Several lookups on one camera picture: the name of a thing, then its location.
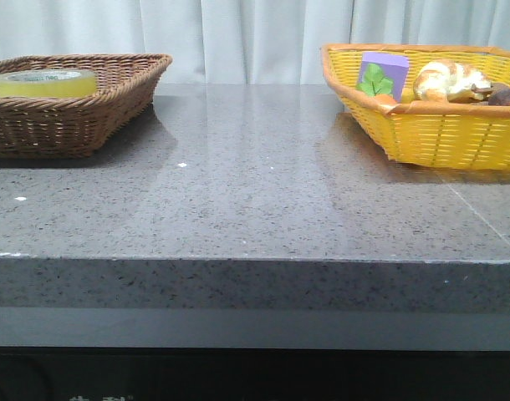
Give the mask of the yellow tape roll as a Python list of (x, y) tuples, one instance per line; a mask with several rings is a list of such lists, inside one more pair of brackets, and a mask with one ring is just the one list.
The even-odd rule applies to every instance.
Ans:
[(40, 69), (0, 74), (0, 97), (82, 98), (97, 91), (94, 72), (85, 69)]

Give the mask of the yellow plastic woven basket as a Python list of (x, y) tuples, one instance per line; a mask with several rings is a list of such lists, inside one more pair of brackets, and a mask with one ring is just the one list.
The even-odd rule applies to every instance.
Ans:
[(510, 51), (496, 47), (385, 43), (329, 43), (321, 48), (324, 78), (388, 158), (436, 168), (510, 170), (510, 107), (438, 104), (421, 100), (384, 104), (356, 89), (362, 56), (407, 57), (405, 86), (436, 58), (469, 63), (510, 87)]

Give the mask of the purple block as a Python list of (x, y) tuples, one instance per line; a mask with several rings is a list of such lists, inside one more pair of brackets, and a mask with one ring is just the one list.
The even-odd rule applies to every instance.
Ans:
[(377, 63), (385, 71), (385, 74), (394, 80), (395, 87), (393, 93), (396, 101), (401, 101), (403, 88), (410, 67), (408, 58), (391, 53), (365, 52), (362, 55), (359, 76), (356, 83), (360, 80), (366, 64), (368, 63)]

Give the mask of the brown toy mushroom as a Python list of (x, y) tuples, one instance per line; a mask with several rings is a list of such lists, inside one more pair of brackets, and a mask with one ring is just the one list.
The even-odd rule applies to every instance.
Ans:
[(489, 87), (478, 88), (473, 85), (471, 91), (481, 95), (482, 101), (491, 106), (510, 106), (510, 87), (503, 83), (492, 83)]

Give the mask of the toy carrot with green leaves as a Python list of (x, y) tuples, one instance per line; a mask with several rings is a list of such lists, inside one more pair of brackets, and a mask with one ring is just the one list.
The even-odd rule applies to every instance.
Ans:
[(394, 80), (385, 74), (377, 63), (366, 64), (365, 70), (355, 88), (369, 97), (396, 104), (394, 96)]

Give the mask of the brown wicker basket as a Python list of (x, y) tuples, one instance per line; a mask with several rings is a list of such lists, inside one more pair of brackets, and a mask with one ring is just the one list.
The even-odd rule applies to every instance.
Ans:
[(151, 104), (172, 61), (164, 53), (30, 55), (0, 61), (0, 74), (88, 69), (98, 84), (95, 94), (81, 99), (0, 97), (0, 158), (91, 155)]

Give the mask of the toy bread roll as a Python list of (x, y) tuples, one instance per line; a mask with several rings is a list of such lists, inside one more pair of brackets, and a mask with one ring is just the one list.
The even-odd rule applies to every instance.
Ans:
[(492, 94), (489, 78), (468, 63), (436, 59), (426, 64), (413, 83), (417, 100), (441, 103), (485, 101)]

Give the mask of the white curtain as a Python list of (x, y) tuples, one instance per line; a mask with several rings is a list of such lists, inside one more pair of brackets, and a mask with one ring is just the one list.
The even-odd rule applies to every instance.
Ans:
[(0, 60), (167, 53), (168, 84), (320, 84), (326, 43), (510, 50), (510, 1), (0, 1)]

